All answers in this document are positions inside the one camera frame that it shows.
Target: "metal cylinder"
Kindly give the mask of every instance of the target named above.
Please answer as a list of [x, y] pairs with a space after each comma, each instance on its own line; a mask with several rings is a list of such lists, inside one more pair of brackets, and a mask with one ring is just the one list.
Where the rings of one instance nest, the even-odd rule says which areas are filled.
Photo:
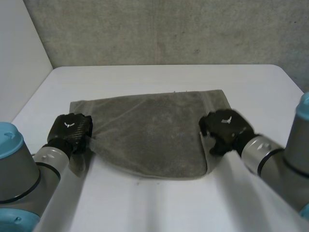
[[31, 191], [40, 180], [23, 136], [11, 123], [0, 123], [0, 203], [7, 203]]
[[290, 168], [309, 176], [309, 93], [302, 96], [284, 152]]
[[280, 145], [267, 137], [259, 135], [246, 144], [241, 158], [254, 174], [260, 176], [265, 162], [278, 150], [283, 150]]

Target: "white wall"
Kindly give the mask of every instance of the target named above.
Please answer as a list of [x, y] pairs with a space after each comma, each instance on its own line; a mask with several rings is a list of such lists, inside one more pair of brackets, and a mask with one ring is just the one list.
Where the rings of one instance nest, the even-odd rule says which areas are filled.
[[11, 122], [52, 71], [22, 0], [0, 0], [0, 121]]

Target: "gray wall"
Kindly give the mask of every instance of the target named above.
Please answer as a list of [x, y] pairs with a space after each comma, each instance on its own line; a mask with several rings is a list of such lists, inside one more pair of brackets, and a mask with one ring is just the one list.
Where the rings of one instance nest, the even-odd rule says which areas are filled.
[[309, 90], [309, 0], [24, 0], [54, 68], [276, 64]]

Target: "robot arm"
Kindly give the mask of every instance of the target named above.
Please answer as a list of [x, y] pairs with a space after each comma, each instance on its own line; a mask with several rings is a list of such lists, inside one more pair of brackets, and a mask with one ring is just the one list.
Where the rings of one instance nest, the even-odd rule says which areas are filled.
[[44, 145], [31, 156], [23, 136], [10, 123], [0, 123], [0, 231], [30, 232], [39, 222], [71, 154], [85, 151], [92, 119], [60, 115]]
[[258, 175], [297, 212], [309, 218], [309, 95], [302, 97], [285, 149], [255, 134], [234, 110], [218, 110], [202, 117], [203, 136], [216, 140], [212, 155], [236, 150], [245, 166]]

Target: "table surface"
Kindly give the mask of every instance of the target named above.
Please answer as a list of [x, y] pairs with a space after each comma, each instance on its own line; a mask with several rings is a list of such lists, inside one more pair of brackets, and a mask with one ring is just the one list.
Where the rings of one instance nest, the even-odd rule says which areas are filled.
[[[222, 89], [256, 132], [286, 144], [303, 93], [273, 65], [57, 68], [13, 123], [35, 153], [71, 101], [212, 89]], [[190, 181], [140, 178], [94, 157], [84, 177], [66, 171], [35, 231], [275, 232], [308, 225], [231, 152], [211, 174]]]

